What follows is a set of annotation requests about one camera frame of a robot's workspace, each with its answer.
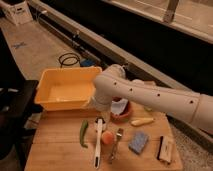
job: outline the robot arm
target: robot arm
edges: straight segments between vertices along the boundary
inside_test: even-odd
[[[92,100],[99,111],[108,110],[113,97],[126,98],[213,134],[211,96],[128,81],[124,69],[119,65],[112,65],[99,74],[94,85],[96,92]]]

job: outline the chair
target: chair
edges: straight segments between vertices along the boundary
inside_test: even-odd
[[[0,28],[0,160],[15,145],[22,168],[26,163],[21,145],[27,133],[25,122],[32,113],[42,111],[33,103],[37,84],[37,80],[25,80]]]

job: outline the green pepper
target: green pepper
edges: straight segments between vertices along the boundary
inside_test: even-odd
[[[80,129],[80,144],[82,147],[84,148],[88,148],[88,146],[84,143],[84,135],[86,133],[87,127],[88,127],[88,121],[87,120],[83,120],[82,124],[81,124],[81,129]]]

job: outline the utensil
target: utensil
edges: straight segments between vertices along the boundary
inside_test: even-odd
[[[122,128],[119,128],[118,131],[116,132],[116,141],[112,147],[112,151],[111,151],[109,159],[108,159],[108,162],[110,164],[112,164],[112,161],[115,159],[115,155],[116,155],[117,148],[118,148],[118,142],[121,140],[121,138],[123,136],[123,131],[124,130]]]
[[[95,147],[95,158],[94,158],[94,166],[96,169],[99,168],[100,165],[100,154],[101,154],[101,133],[106,129],[106,123],[102,117],[98,117],[95,121],[95,129],[97,130],[97,141]]]

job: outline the black wall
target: black wall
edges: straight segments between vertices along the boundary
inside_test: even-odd
[[[213,95],[213,46],[100,0],[43,0],[195,91]]]

